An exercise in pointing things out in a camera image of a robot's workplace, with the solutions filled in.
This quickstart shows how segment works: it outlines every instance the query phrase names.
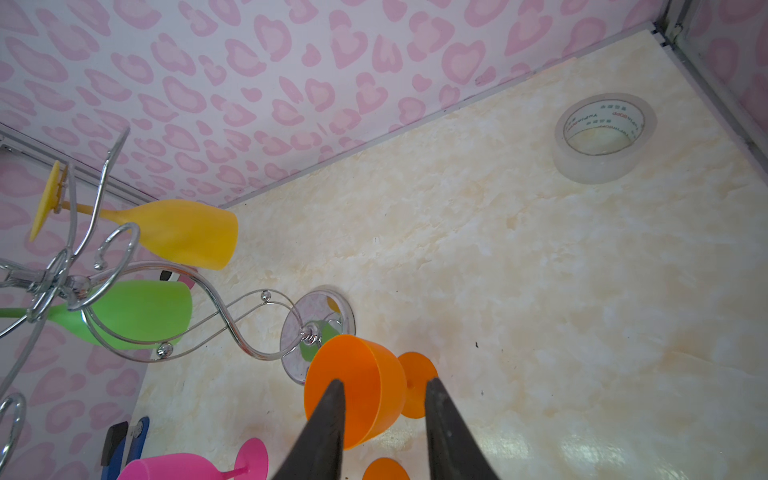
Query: pink object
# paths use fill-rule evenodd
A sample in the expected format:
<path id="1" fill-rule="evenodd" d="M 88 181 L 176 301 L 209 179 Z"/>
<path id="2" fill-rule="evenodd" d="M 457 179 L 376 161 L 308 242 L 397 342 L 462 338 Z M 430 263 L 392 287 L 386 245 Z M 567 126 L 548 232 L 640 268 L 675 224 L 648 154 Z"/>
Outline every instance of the pink object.
<path id="1" fill-rule="evenodd" d="M 118 480 L 266 480 L 269 464 L 264 443 L 250 439 L 240 447 L 235 468 L 228 472 L 219 472 L 199 455 L 174 453 L 134 460 L 126 465 Z"/>

